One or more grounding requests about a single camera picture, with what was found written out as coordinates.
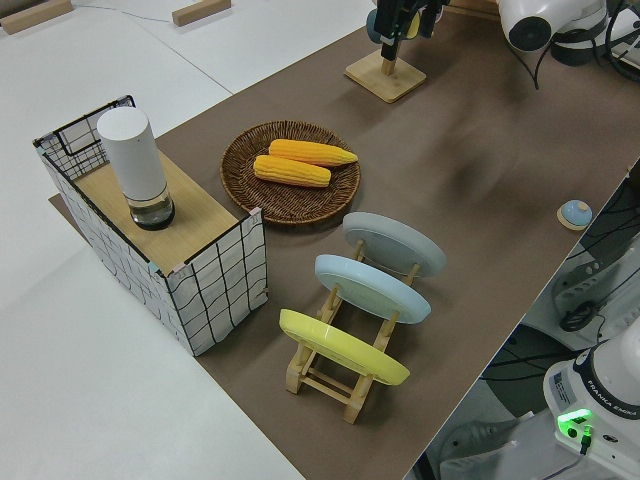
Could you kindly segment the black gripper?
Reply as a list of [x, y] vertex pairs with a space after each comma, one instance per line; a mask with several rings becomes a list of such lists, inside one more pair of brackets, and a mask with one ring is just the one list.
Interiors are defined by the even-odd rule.
[[440, 20], [445, 1], [376, 1], [375, 42], [381, 43], [381, 56], [397, 58], [399, 41], [415, 37], [431, 38]]

